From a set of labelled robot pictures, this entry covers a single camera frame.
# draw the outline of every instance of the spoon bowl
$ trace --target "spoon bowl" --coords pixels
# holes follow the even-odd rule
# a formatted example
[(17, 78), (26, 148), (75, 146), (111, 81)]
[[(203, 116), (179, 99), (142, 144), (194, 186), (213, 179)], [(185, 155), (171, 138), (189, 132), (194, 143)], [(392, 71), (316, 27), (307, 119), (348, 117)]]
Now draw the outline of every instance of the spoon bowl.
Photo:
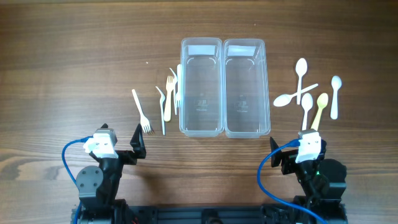
[(325, 106), (328, 104), (328, 101), (329, 101), (328, 94), (327, 93), (322, 93), (318, 97), (318, 100), (317, 100), (317, 104), (318, 104), (319, 109), (323, 110), (325, 108)]
[(301, 100), (301, 86), (302, 86), (302, 77), (306, 74), (308, 69), (307, 61), (304, 58), (300, 58), (296, 63), (296, 73), (298, 75), (298, 83), (297, 83), (297, 104), (300, 104)]
[(309, 93), (304, 94), (303, 100), (301, 101), (301, 105), (302, 105), (302, 107), (304, 109), (304, 119), (303, 119), (302, 130), (306, 130), (307, 129), (308, 111), (313, 106), (313, 100), (312, 100), (311, 94), (309, 94)]
[(286, 106), (291, 100), (292, 97), (289, 94), (282, 94), (274, 100), (274, 106)]
[(338, 77), (337, 75), (335, 75), (332, 79), (331, 79), (331, 87), (333, 87), (333, 90), (337, 91), (338, 89), (341, 88), (341, 85), (343, 83), (341, 82), (341, 78)]
[(304, 94), (301, 105), (304, 110), (310, 110), (313, 106), (312, 96), (309, 93)]
[(304, 58), (300, 58), (296, 63), (296, 73), (302, 77), (306, 74), (308, 69), (307, 61)]

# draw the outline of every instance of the white plastic fork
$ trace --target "white plastic fork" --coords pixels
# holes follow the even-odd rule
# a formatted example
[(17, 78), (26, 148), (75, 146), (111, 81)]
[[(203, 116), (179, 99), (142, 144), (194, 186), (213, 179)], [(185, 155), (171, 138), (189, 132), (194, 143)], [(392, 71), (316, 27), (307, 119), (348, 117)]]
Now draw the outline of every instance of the white plastic fork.
[(139, 112), (140, 117), (141, 117), (140, 123), (141, 123), (142, 129), (144, 130), (144, 133), (152, 134), (152, 128), (150, 127), (150, 123), (149, 123), (148, 118), (146, 118), (144, 116), (144, 113), (142, 112), (141, 104), (139, 103), (136, 90), (133, 89), (131, 91), (132, 91), (132, 96), (134, 97), (134, 101), (136, 102), (136, 105), (137, 105), (137, 108), (138, 108), (138, 112)]
[(166, 106), (164, 108), (164, 121), (169, 122), (172, 119), (172, 92), (173, 92), (173, 76), (169, 75), (166, 82)]
[(172, 70), (172, 68), (169, 68), (169, 69), (172, 71), (172, 73), (174, 75), (174, 79), (173, 79), (173, 101), (174, 101), (174, 113), (175, 113), (175, 115), (177, 115), (177, 101), (175, 100), (175, 84), (177, 84), (177, 82), (178, 82), (178, 77), (175, 74), (175, 72)]
[(178, 77), (178, 82), (177, 82), (177, 93), (175, 94), (175, 102), (177, 103), (177, 108), (180, 108), (181, 106), (181, 64), (177, 65), (177, 77)]

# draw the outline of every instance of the wood grain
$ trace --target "wood grain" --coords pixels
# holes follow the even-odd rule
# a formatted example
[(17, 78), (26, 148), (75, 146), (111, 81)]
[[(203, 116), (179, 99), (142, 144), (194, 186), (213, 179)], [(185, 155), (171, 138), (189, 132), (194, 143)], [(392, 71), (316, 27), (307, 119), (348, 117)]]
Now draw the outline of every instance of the wood grain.
[[(0, 223), (69, 223), (78, 192), (62, 165), (69, 141), (103, 123), (129, 149), (139, 122), (135, 88), (156, 135), (147, 159), (125, 167), (118, 197), (130, 205), (241, 205), (271, 202), (256, 185), (269, 136), (297, 136), (303, 110), (271, 106), (260, 139), (185, 137), (178, 117), (161, 135), (159, 93), (186, 37), (266, 42), (270, 100), (293, 93), (293, 67), (305, 57), (303, 86), (332, 93), (339, 75), (339, 119), (324, 111), (328, 158), (348, 168), (343, 196), (350, 223), (398, 219), (398, 4), (394, 1), (243, 1), (21, 4), (0, 6)], [(313, 118), (315, 110), (309, 112)], [(72, 173), (95, 165), (67, 152)], [(294, 175), (263, 171), (266, 187), (291, 200)]]

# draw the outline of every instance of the plastic container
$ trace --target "plastic container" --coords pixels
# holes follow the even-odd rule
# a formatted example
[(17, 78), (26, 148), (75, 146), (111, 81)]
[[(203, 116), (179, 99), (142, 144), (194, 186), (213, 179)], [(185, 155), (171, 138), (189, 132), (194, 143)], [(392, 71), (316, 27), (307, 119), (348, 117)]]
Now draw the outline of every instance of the plastic container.
[(271, 130), (266, 46), (260, 39), (224, 42), (226, 135), (259, 138)]
[(224, 131), (223, 43), (218, 38), (182, 40), (180, 130), (189, 137)]

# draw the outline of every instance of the cutlery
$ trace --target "cutlery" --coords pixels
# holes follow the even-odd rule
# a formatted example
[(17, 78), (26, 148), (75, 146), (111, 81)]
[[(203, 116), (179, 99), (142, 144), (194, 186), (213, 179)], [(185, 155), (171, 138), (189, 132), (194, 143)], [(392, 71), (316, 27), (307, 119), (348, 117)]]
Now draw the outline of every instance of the cutlery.
[(304, 58), (300, 58), (296, 63), (296, 73), (298, 75), (298, 83), (297, 83), (297, 104), (300, 104), (301, 100), (301, 86), (302, 86), (302, 77), (307, 72), (307, 61)]
[(312, 108), (313, 106), (313, 100), (312, 96), (309, 93), (304, 94), (303, 99), (301, 100), (301, 105), (304, 109), (304, 118), (303, 118), (303, 126), (301, 130), (307, 130), (307, 117), (308, 117), (308, 111)]
[(175, 94), (175, 101), (177, 102), (177, 108), (180, 108), (181, 104), (181, 64), (177, 65), (177, 93)]
[(141, 123), (142, 129), (144, 130), (144, 133), (152, 134), (152, 128), (150, 127), (148, 118), (146, 118), (144, 116), (144, 113), (142, 112), (141, 104), (139, 103), (136, 90), (133, 89), (131, 91), (132, 91), (132, 96), (134, 97), (134, 101), (136, 102), (138, 112), (141, 117), (140, 123)]
[(155, 86), (155, 87), (156, 87), (157, 90), (159, 90), (159, 93), (160, 93), (160, 101), (159, 101), (159, 103), (160, 103), (160, 114), (162, 115), (162, 116), (161, 116), (162, 119), (160, 120), (160, 122), (162, 122), (162, 131), (163, 131), (163, 135), (166, 135), (166, 132), (165, 132), (165, 130), (164, 130), (164, 120), (163, 120), (163, 117), (164, 117), (163, 103), (164, 103), (164, 101), (166, 100), (166, 97), (164, 96), (162, 90), (159, 89), (159, 87), (157, 87), (157, 86)]
[(341, 78), (335, 75), (331, 79), (331, 87), (333, 87), (333, 100), (331, 101), (330, 118), (337, 119), (338, 107), (337, 107), (337, 91), (341, 88)]
[[(314, 84), (314, 85), (310, 85), (304, 89), (301, 90), (301, 93), (305, 93), (306, 91), (312, 90), (313, 88), (317, 87), (318, 84)], [(294, 93), (294, 94), (282, 94), (280, 96), (278, 96), (275, 100), (274, 100), (274, 106), (286, 106), (290, 103), (290, 101), (292, 100), (293, 97), (295, 97), (298, 93)]]
[(319, 122), (321, 120), (321, 114), (322, 114), (322, 110), (325, 108), (325, 106), (328, 104), (328, 94), (327, 93), (322, 93), (317, 100), (317, 104), (318, 104), (318, 112), (317, 115), (315, 116), (315, 119), (313, 120), (312, 129), (315, 129), (316, 131), (318, 131), (318, 127), (319, 127)]
[(175, 101), (175, 84), (177, 84), (178, 78), (177, 78), (177, 75), (175, 74), (175, 72), (172, 70), (172, 68), (169, 68), (169, 69), (172, 71), (172, 73), (174, 75), (174, 79), (173, 79), (173, 81), (174, 81), (174, 85), (173, 85), (173, 100), (174, 100), (174, 113), (175, 113), (175, 115), (177, 115), (177, 102)]
[(164, 121), (169, 122), (172, 119), (172, 92), (173, 92), (173, 76), (167, 77), (166, 83), (166, 90), (167, 90), (167, 97), (166, 97), (166, 107), (164, 110)]

